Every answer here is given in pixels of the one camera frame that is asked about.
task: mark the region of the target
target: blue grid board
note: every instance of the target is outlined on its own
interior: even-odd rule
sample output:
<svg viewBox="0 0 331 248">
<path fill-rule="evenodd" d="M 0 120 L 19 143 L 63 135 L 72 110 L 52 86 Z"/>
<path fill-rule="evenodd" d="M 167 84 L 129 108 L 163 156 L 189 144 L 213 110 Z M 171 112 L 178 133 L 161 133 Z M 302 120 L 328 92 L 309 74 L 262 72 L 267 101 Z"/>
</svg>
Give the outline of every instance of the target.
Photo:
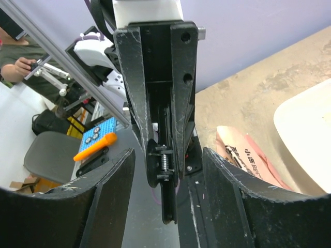
<svg viewBox="0 0 331 248">
<path fill-rule="evenodd" d="M 85 150 L 86 148 L 90 147 L 91 145 L 97 143 L 101 140 L 106 134 L 108 133 L 116 133 L 116 125 L 117 120 L 112 117 L 108 120 L 105 120 L 103 123 L 99 124 L 98 126 L 92 128 L 91 130 L 87 131 L 83 134 L 81 147 L 79 148 L 79 152 Z"/>
</svg>

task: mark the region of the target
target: person's hand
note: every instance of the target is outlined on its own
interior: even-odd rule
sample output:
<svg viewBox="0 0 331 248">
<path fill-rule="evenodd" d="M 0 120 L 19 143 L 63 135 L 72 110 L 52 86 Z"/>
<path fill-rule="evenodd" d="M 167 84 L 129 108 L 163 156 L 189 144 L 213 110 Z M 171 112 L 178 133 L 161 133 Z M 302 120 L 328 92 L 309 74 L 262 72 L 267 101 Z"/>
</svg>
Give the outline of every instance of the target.
<svg viewBox="0 0 331 248">
<path fill-rule="evenodd" d="M 15 71 L 22 75 L 23 77 L 26 77 L 31 72 L 31 64 L 36 63 L 37 61 L 35 59 L 27 59 L 27 58 L 19 58 L 15 62 Z"/>
</svg>

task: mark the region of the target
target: backpack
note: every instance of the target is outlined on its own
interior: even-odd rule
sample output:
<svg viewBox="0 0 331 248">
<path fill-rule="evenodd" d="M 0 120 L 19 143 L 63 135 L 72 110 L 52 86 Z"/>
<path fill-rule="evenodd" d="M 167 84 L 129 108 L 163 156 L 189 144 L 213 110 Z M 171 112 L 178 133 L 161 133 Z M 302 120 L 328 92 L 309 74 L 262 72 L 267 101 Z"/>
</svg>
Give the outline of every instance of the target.
<svg viewBox="0 0 331 248">
<path fill-rule="evenodd" d="M 70 125 L 67 119 L 56 117 L 55 113 L 50 110 L 45 110 L 32 117 L 32 131 L 36 135 L 46 131 L 67 134 Z"/>
</svg>

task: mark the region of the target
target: wall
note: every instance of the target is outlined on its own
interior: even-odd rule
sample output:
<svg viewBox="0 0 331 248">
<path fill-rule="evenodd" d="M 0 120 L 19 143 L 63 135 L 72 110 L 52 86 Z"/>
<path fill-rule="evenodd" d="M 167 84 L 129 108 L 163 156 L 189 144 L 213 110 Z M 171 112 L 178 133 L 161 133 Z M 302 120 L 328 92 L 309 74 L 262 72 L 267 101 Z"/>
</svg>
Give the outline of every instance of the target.
<svg viewBox="0 0 331 248">
<path fill-rule="evenodd" d="M 29 175 L 23 160 L 36 137 L 31 119 L 45 106 L 40 95 L 24 84 L 9 89 L 0 83 L 0 96 L 0 187 L 8 188 L 11 181 L 21 181 Z"/>
<path fill-rule="evenodd" d="M 63 48 L 94 23 L 84 0 L 13 1 Z M 197 90 L 331 25 L 330 0 L 182 0 L 182 6 L 186 20 L 207 28 Z"/>
</svg>

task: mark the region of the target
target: dark green t-shirt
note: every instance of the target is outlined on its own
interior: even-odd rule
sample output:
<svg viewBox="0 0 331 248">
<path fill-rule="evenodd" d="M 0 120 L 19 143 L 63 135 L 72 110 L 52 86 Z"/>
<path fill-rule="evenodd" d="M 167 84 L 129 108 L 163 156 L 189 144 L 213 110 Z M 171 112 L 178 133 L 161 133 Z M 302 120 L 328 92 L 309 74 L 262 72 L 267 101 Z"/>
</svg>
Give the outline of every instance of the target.
<svg viewBox="0 0 331 248">
<path fill-rule="evenodd" d="M 30 36 L 26 36 L 25 40 L 29 42 L 28 45 L 5 45 L 3 44 L 0 49 L 0 68 L 5 65 L 14 65 L 16 60 L 20 57 L 27 59 L 38 60 L 46 54 L 46 51 L 40 47 Z M 47 62 L 59 69 L 62 69 L 60 65 L 53 59 Z M 57 77 L 62 83 L 68 83 L 64 79 Z M 46 97 L 51 102 L 58 104 L 60 96 L 59 90 L 49 83 L 47 80 L 40 76 L 32 76 L 29 80 L 23 80 L 23 83 L 28 87 Z"/>
</svg>

